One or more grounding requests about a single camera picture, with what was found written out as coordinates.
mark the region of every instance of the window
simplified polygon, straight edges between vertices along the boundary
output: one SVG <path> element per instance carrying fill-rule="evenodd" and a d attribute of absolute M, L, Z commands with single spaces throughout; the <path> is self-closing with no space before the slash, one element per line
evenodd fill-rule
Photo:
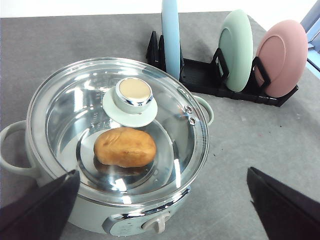
<path fill-rule="evenodd" d="M 320 78 L 320 0 L 301 22 L 308 39 L 307 67 Z"/>

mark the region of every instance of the gray countertop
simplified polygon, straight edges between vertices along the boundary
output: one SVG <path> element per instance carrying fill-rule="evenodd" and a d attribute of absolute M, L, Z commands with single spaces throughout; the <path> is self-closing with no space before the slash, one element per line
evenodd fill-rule
<path fill-rule="evenodd" d="M 183 56 L 210 62 L 227 14 L 181 13 Z M 265 31 L 250 22 L 255 53 Z M 152 30 L 161 33 L 160 14 L 2 18 L 1 129 L 26 119 L 35 90 L 67 64 L 111 56 L 146 62 Z M 300 89 L 282 107 L 197 93 L 215 114 L 205 167 L 164 233 L 128 239 L 268 239 L 250 202 L 246 184 L 250 166 L 320 201 L 320 79 L 306 69 L 298 85 Z M 2 150 L 11 163 L 28 166 L 23 132 L 10 137 Z M 28 177 L 4 169 L 0 174 L 1 206 L 37 187 Z M 118 238 L 68 223 L 61 239 Z"/>

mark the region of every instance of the dish rack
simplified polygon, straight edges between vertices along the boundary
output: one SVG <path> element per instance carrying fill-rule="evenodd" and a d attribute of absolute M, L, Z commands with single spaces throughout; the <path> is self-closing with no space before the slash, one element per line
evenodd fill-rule
<path fill-rule="evenodd" d="M 156 31 L 152 31 L 146 58 L 149 65 L 166 72 L 164 37 L 163 35 L 160 36 L 158 44 Z M 264 79 L 264 83 L 261 86 L 256 81 L 256 68 Z M 265 94 L 265 89 L 270 85 L 271 80 L 258 56 L 252 61 L 250 76 L 242 91 L 235 92 L 226 87 L 225 81 L 228 75 L 229 70 L 220 48 L 215 51 L 210 63 L 183 58 L 180 48 L 179 82 L 191 92 L 280 107 L 299 89 L 298 85 L 296 85 L 288 94 L 282 97 L 271 97 Z"/>

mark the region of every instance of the pot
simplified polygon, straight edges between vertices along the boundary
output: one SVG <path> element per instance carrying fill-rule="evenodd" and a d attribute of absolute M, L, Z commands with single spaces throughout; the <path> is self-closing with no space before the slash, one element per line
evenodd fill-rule
<path fill-rule="evenodd" d="M 128 78 L 147 86 L 148 94 L 143 87 L 129 87 L 129 93 L 119 95 L 120 83 Z M 145 99 L 134 96 L 139 91 Z M 208 122 L 199 104 L 208 112 Z M 153 66 L 124 58 L 87 59 L 51 75 L 35 92 L 26 120 L 0 133 L 2 145 L 10 134 L 25 130 L 31 167 L 13 166 L 3 156 L 0 164 L 35 178 L 40 187 L 79 170 L 81 183 L 69 222 L 80 228 L 115 236 L 153 228 L 161 233 L 206 161 L 213 119 L 205 100 Z M 151 135 L 157 148 L 152 162 L 123 168 L 97 161 L 97 137 L 122 126 Z"/>

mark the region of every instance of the light blue plate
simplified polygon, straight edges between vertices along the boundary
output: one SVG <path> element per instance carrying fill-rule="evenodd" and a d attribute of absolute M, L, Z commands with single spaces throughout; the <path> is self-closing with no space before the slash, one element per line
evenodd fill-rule
<path fill-rule="evenodd" d="M 161 23 L 166 72 L 179 80 L 180 33 L 177 0 L 162 0 Z"/>

